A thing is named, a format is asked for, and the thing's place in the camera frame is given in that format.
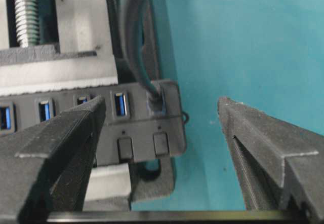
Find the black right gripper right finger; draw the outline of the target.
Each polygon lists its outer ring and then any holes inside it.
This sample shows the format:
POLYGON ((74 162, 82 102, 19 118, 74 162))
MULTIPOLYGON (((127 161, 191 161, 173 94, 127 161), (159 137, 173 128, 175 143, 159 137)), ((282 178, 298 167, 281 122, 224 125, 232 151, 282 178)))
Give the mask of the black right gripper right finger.
POLYGON ((217 114, 247 210, 323 223, 323 136, 221 97, 217 114))

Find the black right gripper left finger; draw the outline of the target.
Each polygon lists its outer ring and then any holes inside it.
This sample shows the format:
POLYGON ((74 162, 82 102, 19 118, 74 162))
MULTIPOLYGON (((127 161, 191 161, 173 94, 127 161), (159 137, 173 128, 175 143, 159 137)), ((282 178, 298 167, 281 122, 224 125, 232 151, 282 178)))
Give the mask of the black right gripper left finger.
POLYGON ((105 117, 97 96, 1 138, 1 223, 83 209, 105 117))

